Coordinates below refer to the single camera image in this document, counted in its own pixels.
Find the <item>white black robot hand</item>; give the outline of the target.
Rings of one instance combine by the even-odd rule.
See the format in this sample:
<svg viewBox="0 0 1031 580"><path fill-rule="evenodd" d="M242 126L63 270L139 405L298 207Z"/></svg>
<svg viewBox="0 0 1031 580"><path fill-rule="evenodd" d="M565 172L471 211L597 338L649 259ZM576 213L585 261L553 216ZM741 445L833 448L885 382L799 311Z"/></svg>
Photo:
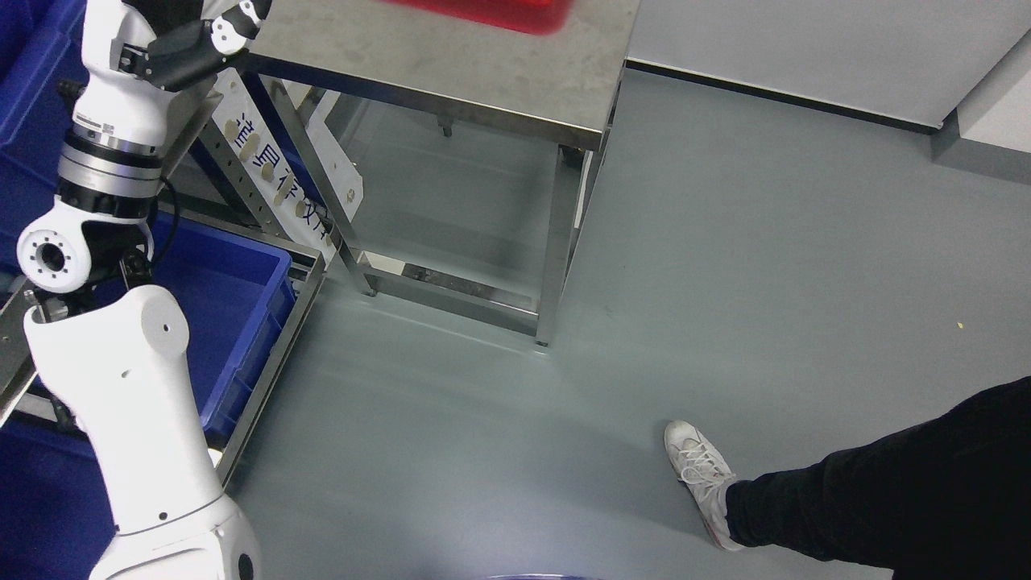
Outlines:
<svg viewBox="0 0 1031 580"><path fill-rule="evenodd" d="M206 18L202 1L87 2L89 81L72 121L88 134L162 146L172 100L246 55L272 5L231 1Z"/></svg>

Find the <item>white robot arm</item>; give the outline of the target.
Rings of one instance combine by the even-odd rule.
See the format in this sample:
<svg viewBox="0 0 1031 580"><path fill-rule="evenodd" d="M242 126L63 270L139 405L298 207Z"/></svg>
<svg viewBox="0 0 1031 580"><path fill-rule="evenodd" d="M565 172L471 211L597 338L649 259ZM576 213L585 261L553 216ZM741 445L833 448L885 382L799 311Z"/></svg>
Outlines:
<svg viewBox="0 0 1031 580"><path fill-rule="evenodd" d="M260 543L225 492L192 393L190 326L152 279L162 159L73 127L51 209L23 229L23 332L38 377L89 439L113 517L92 579L260 579Z"/></svg>

